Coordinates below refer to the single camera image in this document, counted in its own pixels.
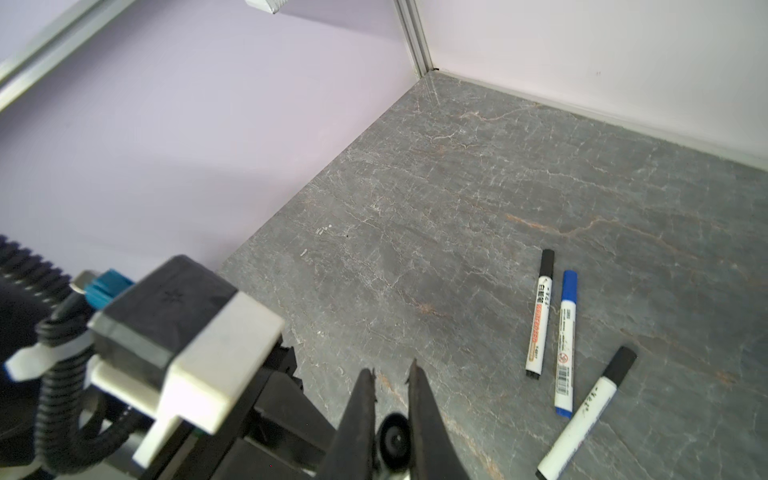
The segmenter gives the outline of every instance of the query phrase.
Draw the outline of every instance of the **pen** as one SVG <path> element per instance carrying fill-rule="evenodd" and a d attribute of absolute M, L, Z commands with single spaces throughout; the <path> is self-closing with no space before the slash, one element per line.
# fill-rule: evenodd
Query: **pen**
<path fill-rule="evenodd" d="M 573 270 L 563 273 L 563 296 L 560 302 L 560 338 L 558 367 L 554 382 L 554 410 L 569 419 L 574 411 L 574 336 L 576 327 L 576 286 Z"/>
<path fill-rule="evenodd" d="M 543 250 L 541 252 L 541 268 L 538 272 L 538 285 L 536 286 L 536 307 L 533 314 L 531 342 L 528 344 L 528 357 L 525 361 L 525 375 L 537 380 L 541 375 L 541 364 L 544 362 L 553 270 L 554 250 Z"/>
<path fill-rule="evenodd" d="M 637 354 L 626 346 L 619 348 L 611 363 L 608 363 L 603 376 L 594 384 L 592 391 L 576 411 L 574 418 L 565 426 L 565 430 L 544 460 L 538 464 L 536 478 L 556 480 L 560 476 L 589 431 L 598 422 L 605 407 L 614 398 L 616 390 L 636 358 Z"/>

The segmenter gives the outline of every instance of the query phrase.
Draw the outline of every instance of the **label on marker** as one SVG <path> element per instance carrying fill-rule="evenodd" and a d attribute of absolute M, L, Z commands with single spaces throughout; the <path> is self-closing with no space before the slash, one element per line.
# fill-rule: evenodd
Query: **label on marker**
<path fill-rule="evenodd" d="M 547 339 L 551 294 L 552 278 L 540 276 L 536 286 L 536 308 L 533 314 L 531 342 L 528 345 L 528 357 L 525 362 L 525 369 L 537 376 L 541 375 L 541 366 L 544 362 L 544 345 Z"/>
<path fill-rule="evenodd" d="M 558 339 L 557 376 L 554 384 L 554 407 L 570 414 L 574 408 L 574 321 L 576 304 L 560 302 L 560 338 Z"/>

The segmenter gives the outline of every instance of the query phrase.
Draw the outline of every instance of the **whiteboard marker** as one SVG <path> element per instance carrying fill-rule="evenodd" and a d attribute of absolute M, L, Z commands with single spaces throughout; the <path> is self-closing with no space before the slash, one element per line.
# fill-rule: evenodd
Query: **whiteboard marker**
<path fill-rule="evenodd" d="M 544 345 L 547 339 L 553 270 L 554 250 L 542 251 L 541 268 L 538 271 L 538 285 L 536 286 L 536 307 L 533 312 L 531 342 L 528 344 L 528 357 L 525 360 L 525 375 L 537 380 L 541 375 L 541 365 L 544 363 Z"/>
<path fill-rule="evenodd" d="M 603 376 L 594 384 L 592 391 L 587 395 L 587 399 L 576 411 L 574 418 L 565 426 L 565 430 L 560 434 L 544 460 L 538 464 L 536 478 L 539 480 L 557 480 L 589 431 L 598 422 L 605 407 L 614 398 L 616 389 L 624 380 L 636 358 L 637 354 L 626 346 L 619 348 L 611 363 L 608 363 Z"/>
<path fill-rule="evenodd" d="M 560 338 L 558 367 L 554 382 L 554 410 L 569 419 L 574 411 L 574 336 L 576 328 L 576 285 L 573 270 L 563 273 L 563 297 L 560 302 Z"/>

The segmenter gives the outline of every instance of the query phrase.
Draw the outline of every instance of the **blue marker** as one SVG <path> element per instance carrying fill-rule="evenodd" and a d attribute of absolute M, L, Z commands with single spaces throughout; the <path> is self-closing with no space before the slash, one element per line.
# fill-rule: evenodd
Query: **blue marker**
<path fill-rule="evenodd" d="M 574 411 L 574 334 L 576 330 L 576 285 L 573 270 L 563 274 L 563 297 L 560 302 L 560 338 L 558 370 L 554 383 L 554 410 L 569 419 Z"/>

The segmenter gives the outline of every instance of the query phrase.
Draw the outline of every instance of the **black corrugated tube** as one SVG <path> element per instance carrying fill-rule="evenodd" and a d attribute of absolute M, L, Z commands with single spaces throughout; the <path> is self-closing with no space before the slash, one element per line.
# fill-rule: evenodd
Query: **black corrugated tube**
<path fill-rule="evenodd" d="M 0 274 L 24 286 L 41 300 L 57 305 L 37 326 L 38 342 L 57 346 L 80 336 L 93 309 L 84 296 L 69 288 L 70 277 L 29 249 L 0 236 Z M 89 347 L 62 360 L 43 374 L 35 417 L 35 454 L 43 469 L 54 475 L 82 472 L 114 453 L 128 440 L 144 416 L 127 407 L 106 430 L 99 432 L 104 409 L 96 408 L 80 427 L 85 370 L 94 354 Z"/>
<path fill-rule="evenodd" d="M 19 285 L 38 297 L 43 303 L 56 306 L 69 294 L 69 275 L 33 255 L 17 242 L 9 242 L 0 235 L 0 276 Z"/>

